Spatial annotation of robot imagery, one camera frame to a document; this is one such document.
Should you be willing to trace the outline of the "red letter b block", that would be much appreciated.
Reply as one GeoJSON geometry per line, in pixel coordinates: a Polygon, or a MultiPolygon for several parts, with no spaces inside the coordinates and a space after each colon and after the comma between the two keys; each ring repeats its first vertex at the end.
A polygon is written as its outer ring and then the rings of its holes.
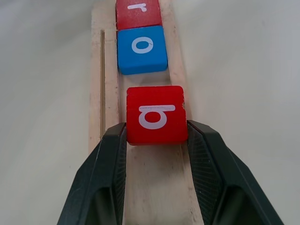
{"type": "Polygon", "coordinates": [[[126,103],[129,144],[178,144],[188,139],[181,86],[130,87],[126,103]]]}

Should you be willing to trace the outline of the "red letter r block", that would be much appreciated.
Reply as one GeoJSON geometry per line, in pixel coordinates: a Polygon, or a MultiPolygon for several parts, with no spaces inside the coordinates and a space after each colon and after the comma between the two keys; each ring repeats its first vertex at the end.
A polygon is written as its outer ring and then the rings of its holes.
{"type": "Polygon", "coordinates": [[[117,30],[162,25],[159,0],[116,0],[117,30]]]}

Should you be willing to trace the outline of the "blue letter o block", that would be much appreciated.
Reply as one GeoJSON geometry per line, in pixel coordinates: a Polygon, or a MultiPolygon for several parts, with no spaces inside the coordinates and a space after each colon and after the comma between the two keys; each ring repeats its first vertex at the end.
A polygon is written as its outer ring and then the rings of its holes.
{"type": "Polygon", "coordinates": [[[168,67],[161,25],[120,30],[117,50],[118,67],[123,75],[160,72],[168,67]]]}

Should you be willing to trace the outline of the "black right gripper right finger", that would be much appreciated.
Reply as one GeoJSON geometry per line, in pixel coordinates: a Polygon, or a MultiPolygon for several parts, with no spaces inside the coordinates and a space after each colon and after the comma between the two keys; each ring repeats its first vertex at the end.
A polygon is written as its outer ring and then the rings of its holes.
{"type": "Polygon", "coordinates": [[[189,120],[188,154],[204,225],[284,225],[247,165],[219,132],[189,120]]]}

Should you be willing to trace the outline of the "light wooden letter tray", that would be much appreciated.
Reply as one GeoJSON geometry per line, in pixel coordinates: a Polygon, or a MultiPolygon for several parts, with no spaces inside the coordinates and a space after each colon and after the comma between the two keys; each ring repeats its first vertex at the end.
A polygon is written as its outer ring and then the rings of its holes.
{"type": "MultiPolygon", "coordinates": [[[[181,86],[187,119],[192,119],[173,0],[159,0],[168,69],[130,76],[118,72],[115,4],[94,0],[91,11],[89,151],[109,127],[126,120],[129,87],[181,86]]],[[[203,225],[186,143],[127,146],[123,225],[203,225]]]]}

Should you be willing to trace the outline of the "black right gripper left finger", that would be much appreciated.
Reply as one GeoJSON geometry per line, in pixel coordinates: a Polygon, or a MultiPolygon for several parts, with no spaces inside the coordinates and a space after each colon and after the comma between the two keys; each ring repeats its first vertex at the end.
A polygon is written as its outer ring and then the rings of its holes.
{"type": "Polygon", "coordinates": [[[119,123],[78,169],[57,225],[122,225],[126,156],[126,124],[119,123]]]}

